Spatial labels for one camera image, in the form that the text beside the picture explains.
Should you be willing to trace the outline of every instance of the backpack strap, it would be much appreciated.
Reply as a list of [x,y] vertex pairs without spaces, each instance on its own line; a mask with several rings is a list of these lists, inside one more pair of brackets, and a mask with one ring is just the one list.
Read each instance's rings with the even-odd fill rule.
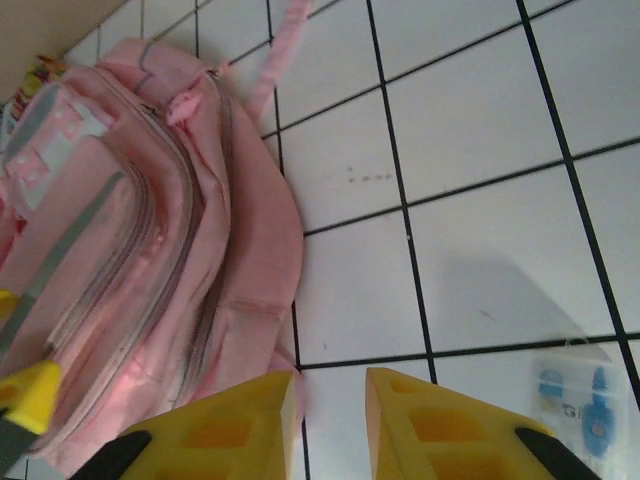
[[9,202],[9,181],[0,177],[0,267],[19,234],[15,210]]
[[262,118],[273,99],[273,90],[286,70],[311,12],[311,0],[291,0],[271,44],[271,51],[245,110],[254,122]]

